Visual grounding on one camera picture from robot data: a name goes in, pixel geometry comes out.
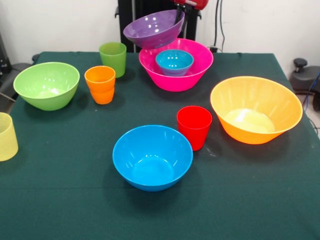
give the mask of orange cup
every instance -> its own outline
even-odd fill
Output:
[[[97,104],[108,104],[115,94],[116,71],[109,66],[89,68],[84,78],[93,100]]]

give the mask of dark green tablecloth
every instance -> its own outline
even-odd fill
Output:
[[[246,145],[222,129],[209,101],[221,80],[261,76],[289,86],[273,54],[216,54],[196,86],[167,92],[154,85],[138,54],[127,55],[108,105],[94,103],[85,71],[96,52],[44,52],[80,72],[65,108],[46,112],[19,98],[12,110],[19,152],[0,163],[1,240],[319,240],[320,141],[304,116],[263,145]],[[112,150],[141,125],[177,128],[187,105],[214,120],[190,170],[172,188],[144,192],[116,172]]]

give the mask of blue bowl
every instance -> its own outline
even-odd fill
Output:
[[[194,63],[194,57],[186,51],[170,49],[160,52],[155,61],[164,75],[181,77]]]
[[[193,159],[189,141],[178,131],[145,125],[125,133],[116,142],[113,164],[137,189],[157,192],[177,183]]]

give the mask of green cup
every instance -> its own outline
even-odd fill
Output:
[[[126,71],[127,47],[121,42],[107,42],[99,47],[99,53],[104,66],[115,70],[115,77],[119,78]]]

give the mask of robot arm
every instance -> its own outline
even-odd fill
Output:
[[[184,15],[184,23],[181,28],[182,32],[185,30],[186,23],[188,21],[191,10],[193,8],[195,8],[197,10],[202,10],[207,6],[207,4],[209,2],[209,0],[173,0],[173,1],[176,4],[178,4],[178,9],[177,9],[174,24],[176,24],[179,21],[182,11],[184,11],[184,14],[185,14]]]
[[[190,5],[197,10],[204,9],[209,2],[209,0],[173,0],[173,1],[176,4],[180,4],[180,5]]]

